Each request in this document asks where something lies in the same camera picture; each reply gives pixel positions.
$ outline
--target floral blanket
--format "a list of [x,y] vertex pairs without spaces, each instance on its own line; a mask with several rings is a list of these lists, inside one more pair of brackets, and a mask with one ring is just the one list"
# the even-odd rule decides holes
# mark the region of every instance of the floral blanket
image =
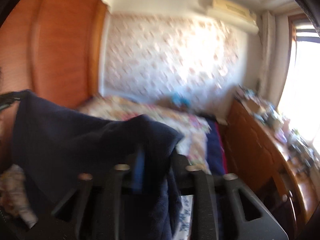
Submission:
[[[210,173],[206,161],[206,133],[210,132],[210,126],[203,118],[160,106],[137,104],[118,96],[96,97],[82,107],[80,111],[88,115],[115,121],[127,120],[140,114],[147,114],[153,120],[180,131],[185,138],[177,145],[177,152],[185,155],[191,164],[201,164],[203,170]],[[192,200],[192,195],[181,196],[180,223],[174,240],[186,240],[189,237]]]

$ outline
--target wooden desk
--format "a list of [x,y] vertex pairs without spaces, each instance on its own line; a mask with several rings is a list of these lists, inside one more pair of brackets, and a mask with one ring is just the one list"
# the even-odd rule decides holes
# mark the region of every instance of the wooden desk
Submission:
[[296,174],[301,163],[297,158],[289,161],[286,146],[278,142],[273,131],[257,121],[245,102],[234,100],[227,117],[228,128],[223,142],[229,172],[240,178],[258,192],[273,179],[279,196],[292,191],[299,204],[295,207],[298,230],[301,230],[316,209],[314,185],[305,174]]

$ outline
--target wall-mounted air conditioner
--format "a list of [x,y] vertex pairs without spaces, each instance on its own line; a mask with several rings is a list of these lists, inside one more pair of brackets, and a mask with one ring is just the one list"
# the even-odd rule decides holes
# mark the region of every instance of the wall-mounted air conditioner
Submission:
[[247,33],[257,34],[259,31],[257,15],[228,0],[213,0],[212,7],[207,10],[207,15],[234,25]]

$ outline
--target wallpaper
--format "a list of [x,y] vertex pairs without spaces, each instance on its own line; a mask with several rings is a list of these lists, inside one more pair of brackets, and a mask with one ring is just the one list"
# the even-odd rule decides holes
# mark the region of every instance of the wallpaper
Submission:
[[195,110],[210,110],[238,60],[232,29],[216,20],[113,14],[105,87],[163,100],[179,93]]

